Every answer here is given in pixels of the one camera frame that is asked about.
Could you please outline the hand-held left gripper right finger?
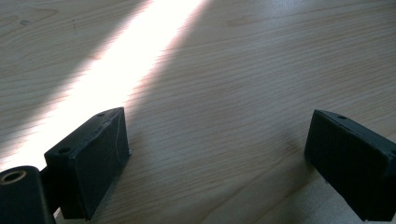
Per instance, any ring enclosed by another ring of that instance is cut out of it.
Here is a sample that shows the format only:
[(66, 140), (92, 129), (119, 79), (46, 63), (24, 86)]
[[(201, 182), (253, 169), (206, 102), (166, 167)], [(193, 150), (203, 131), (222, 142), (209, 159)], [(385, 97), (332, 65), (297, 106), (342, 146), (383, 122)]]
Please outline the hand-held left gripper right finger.
[(361, 220), (396, 216), (396, 143), (345, 116), (316, 110), (304, 155)]

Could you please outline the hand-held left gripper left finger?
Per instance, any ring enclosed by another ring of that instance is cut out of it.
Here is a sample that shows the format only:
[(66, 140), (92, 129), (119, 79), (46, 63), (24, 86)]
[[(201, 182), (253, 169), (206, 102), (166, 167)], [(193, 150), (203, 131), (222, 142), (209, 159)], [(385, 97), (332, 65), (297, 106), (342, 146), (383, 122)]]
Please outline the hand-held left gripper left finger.
[(61, 210), (66, 219), (92, 219), (130, 155), (122, 107), (88, 119), (44, 154), (49, 210)]

